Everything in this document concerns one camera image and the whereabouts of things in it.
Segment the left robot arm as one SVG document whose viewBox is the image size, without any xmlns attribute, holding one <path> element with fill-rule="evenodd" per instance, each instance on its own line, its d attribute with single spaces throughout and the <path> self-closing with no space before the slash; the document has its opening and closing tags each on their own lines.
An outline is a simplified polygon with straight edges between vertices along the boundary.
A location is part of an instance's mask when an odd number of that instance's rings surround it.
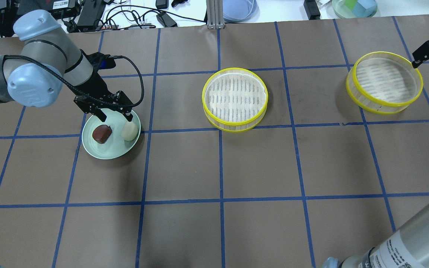
<svg viewBox="0 0 429 268">
<path fill-rule="evenodd" d="M 19 55 L 0 55 L 0 104 L 18 102 L 44 108 L 55 103 L 62 87 L 74 94 L 74 102 L 85 114 L 101 121 L 102 109 L 133 120 L 132 103 L 122 91 L 111 93 L 98 71 L 114 68 L 119 56 L 85 53 L 46 10 L 31 11 L 14 23 L 14 32 L 24 43 Z"/>
</svg>

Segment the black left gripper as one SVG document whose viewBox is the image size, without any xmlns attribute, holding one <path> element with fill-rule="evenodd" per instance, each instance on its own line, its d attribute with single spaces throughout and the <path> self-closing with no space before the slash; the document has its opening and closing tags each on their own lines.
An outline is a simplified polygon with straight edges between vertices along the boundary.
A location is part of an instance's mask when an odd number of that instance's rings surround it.
<svg viewBox="0 0 429 268">
<path fill-rule="evenodd" d="M 89 55 L 82 52 L 82 57 L 90 63 L 90 77 L 81 85 L 75 86 L 75 88 L 87 94 L 88 96 L 97 99 L 97 101 L 87 99 L 86 102 L 88 102 L 90 105 L 95 105 L 100 108 L 109 108 L 114 111 L 124 113 L 125 119 L 128 122 L 132 122 L 132 110 L 129 111 L 128 108 L 133 107 L 132 101 L 121 90 L 119 90 L 117 93 L 111 93 L 98 71 L 115 68 L 117 66 L 115 61 L 118 59 L 125 59 L 131 64 L 133 64 L 133 62 L 126 56 L 109 55 L 100 52 L 95 52 Z M 101 122 L 105 122 L 107 119 L 107 116 L 102 109 L 96 109 L 96 117 Z"/>
</svg>

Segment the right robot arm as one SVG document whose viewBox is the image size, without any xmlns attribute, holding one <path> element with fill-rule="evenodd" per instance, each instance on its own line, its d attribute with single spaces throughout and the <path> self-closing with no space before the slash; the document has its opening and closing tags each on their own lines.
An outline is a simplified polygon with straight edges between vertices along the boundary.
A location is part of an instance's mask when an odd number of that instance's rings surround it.
<svg viewBox="0 0 429 268">
<path fill-rule="evenodd" d="M 359 58 L 346 78 L 346 90 L 359 107 L 375 114 L 396 114 L 417 100 L 423 90 L 418 67 L 429 60 L 429 40 L 402 56 L 375 51 Z M 429 268 L 429 204 L 364 255 L 339 261 L 327 258 L 324 268 Z"/>
</svg>

